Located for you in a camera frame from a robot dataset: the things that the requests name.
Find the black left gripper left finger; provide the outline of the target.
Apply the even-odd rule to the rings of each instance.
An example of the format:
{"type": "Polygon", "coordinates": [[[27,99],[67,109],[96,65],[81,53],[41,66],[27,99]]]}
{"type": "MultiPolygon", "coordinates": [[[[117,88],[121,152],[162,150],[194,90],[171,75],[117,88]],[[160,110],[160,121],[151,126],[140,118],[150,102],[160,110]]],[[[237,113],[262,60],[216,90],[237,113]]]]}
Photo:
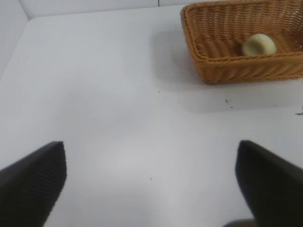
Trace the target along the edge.
{"type": "Polygon", "coordinates": [[[50,142],[0,171],[0,225],[42,227],[67,178],[64,144],[50,142]]]}

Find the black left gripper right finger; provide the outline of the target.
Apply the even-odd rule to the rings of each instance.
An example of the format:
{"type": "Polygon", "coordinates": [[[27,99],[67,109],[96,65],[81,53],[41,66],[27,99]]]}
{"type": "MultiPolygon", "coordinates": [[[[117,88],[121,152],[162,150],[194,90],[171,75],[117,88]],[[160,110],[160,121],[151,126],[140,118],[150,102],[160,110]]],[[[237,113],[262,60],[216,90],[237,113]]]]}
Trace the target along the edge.
{"type": "Polygon", "coordinates": [[[264,147],[239,143],[235,174],[259,227],[303,225],[303,170],[264,147]]]}

